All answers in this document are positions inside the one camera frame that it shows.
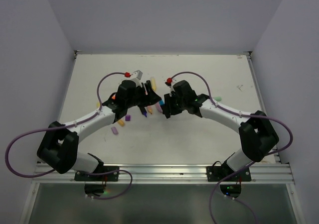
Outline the purple highlighter cap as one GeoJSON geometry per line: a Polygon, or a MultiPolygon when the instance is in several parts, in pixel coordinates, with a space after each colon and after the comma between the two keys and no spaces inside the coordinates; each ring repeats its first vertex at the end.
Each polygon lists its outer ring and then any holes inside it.
{"type": "Polygon", "coordinates": [[[131,120],[131,116],[129,115],[129,114],[127,114],[126,116],[125,116],[125,121],[130,121],[131,120]]]}

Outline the pastel pink highlighter cap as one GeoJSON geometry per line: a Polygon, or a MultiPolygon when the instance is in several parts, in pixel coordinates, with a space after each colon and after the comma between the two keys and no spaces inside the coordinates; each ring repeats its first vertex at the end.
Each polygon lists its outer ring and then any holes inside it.
{"type": "Polygon", "coordinates": [[[117,130],[116,127],[111,127],[111,131],[112,131],[112,133],[113,133],[114,135],[118,135],[118,134],[119,134],[119,132],[118,132],[118,130],[117,130]]]}

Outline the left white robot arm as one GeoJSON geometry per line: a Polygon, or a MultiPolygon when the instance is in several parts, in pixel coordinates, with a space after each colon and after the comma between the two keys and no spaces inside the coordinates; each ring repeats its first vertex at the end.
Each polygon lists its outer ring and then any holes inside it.
{"type": "Polygon", "coordinates": [[[156,104],[161,97],[151,88],[150,81],[138,83],[124,80],[115,93],[88,115],[66,124],[51,123],[37,150],[37,156],[60,174],[69,170],[86,173],[96,181],[102,178],[103,162],[92,154],[78,151],[85,138],[123,118],[132,107],[156,104]]]}

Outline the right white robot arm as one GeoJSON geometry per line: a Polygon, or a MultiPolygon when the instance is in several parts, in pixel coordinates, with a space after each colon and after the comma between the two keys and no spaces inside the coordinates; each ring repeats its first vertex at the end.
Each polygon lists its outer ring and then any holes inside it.
{"type": "Polygon", "coordinates": [[[164,96],[161,106],[166,118],[183,111],[216,121],[239,134],[241,148],[228,157],[222,164],[222,175],[226,180],[234,180],[240,174],[240,169],[251,162],[260,162],[279,142],[279,137],[266,114],[257,111],[250,117],[248,112],[240,113],[230,109],[226,112],[212,103],[209,96],[197,95],[190,84],[185,81],[175,82],[168,78],[166,83],[170,93],[164,96]]]}

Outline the pastel yellow highlighter cap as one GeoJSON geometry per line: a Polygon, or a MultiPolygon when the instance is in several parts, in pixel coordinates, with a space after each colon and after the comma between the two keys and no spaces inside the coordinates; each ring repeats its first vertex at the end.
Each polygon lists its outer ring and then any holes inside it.
{"type": "Polygon", "coordinates": [[[118,123],[121,127],[125,126],[125,123],[124,123],[121,119],[118,120],[117,123],[118,123]]]}

